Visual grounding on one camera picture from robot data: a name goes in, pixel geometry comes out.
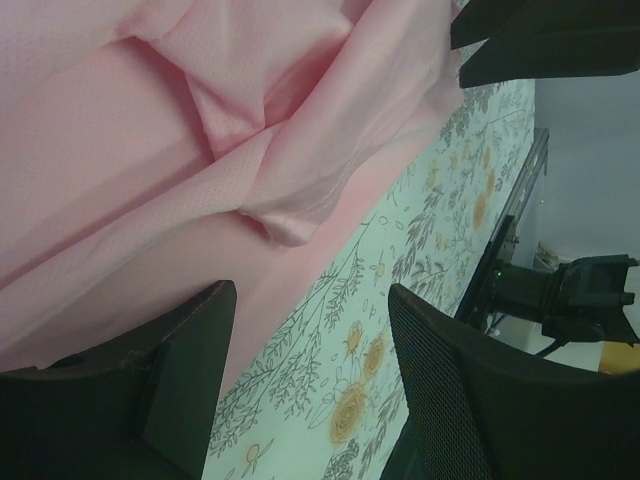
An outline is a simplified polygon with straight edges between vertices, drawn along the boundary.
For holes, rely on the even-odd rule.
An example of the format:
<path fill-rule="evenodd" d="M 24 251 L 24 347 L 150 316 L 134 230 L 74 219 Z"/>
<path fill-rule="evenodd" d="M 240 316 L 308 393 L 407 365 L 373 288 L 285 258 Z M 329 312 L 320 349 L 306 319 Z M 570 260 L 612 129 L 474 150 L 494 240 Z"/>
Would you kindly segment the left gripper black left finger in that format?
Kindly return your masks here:
<path fill-rule="evenodd" d="M 217 282 L 163 316 L 1 377 L 5 479 L 198 479 L 233 329 Z"/>

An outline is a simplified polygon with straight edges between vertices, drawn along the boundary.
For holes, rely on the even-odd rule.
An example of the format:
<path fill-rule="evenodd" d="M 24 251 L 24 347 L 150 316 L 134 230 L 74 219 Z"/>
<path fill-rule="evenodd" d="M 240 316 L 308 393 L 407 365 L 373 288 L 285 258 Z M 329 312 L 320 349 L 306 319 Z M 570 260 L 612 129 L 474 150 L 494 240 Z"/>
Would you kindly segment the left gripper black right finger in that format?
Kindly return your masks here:
<path fill-rule="evenodd" d="M 389 319 L 429 479 L 635 479 L 639 376 L 545 360 L 391 286 Z"/>

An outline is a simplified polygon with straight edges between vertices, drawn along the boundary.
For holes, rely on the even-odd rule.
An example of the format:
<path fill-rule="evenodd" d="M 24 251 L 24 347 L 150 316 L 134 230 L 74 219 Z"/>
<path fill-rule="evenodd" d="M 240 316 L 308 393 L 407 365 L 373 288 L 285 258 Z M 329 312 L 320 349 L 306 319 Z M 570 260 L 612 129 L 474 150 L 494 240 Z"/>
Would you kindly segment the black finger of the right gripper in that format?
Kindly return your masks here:
<path fill-rule="evenodd" d="M 520 79 L 620 76 L 639 69 L 639 32 L 503 34 L 460 68 L 472 88 Z"/>
<path fill-rule="evenodd" d="M 470 1 L 451 25 L 451 47 L 486 40 L 504 29 L 518 33 L 624 32 L 639 26 L 639 2 Z"/>

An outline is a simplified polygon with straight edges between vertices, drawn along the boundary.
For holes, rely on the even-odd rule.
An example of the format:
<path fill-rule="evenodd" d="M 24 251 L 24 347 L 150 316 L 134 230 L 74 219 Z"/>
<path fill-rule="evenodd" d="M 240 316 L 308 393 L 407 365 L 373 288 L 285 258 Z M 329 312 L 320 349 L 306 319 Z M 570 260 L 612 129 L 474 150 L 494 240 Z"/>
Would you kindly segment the pink t-shirt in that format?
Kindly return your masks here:
<path fill-rule="evenodd" d="M 1 368 L 219 280 L 229 389 L 460 106 L 452 1 L 5 1 Z"/>

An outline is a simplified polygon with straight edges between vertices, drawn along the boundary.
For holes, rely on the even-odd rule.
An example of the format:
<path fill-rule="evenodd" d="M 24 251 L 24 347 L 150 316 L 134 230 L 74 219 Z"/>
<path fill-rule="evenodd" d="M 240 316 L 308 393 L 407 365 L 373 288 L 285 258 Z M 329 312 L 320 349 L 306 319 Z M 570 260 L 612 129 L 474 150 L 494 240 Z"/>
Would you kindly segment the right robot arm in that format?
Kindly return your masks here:
<path fill-rule="evenodd" d="M 480 48 L 460 69 L 463 88 L 509 80 L 620 76 L 639 68 L 636 1 L 470 1 L 451 25 L 451 46 Z M 541 325 L 551 338 L 543 355 L 569 342 L 635 345 L 625 310 L 638 260 L 626 255 L 580 258 L 552 272 L 499 259 L 507 218 L 489 242 L 455 314 L 478 330 L 492 313 Z"/>

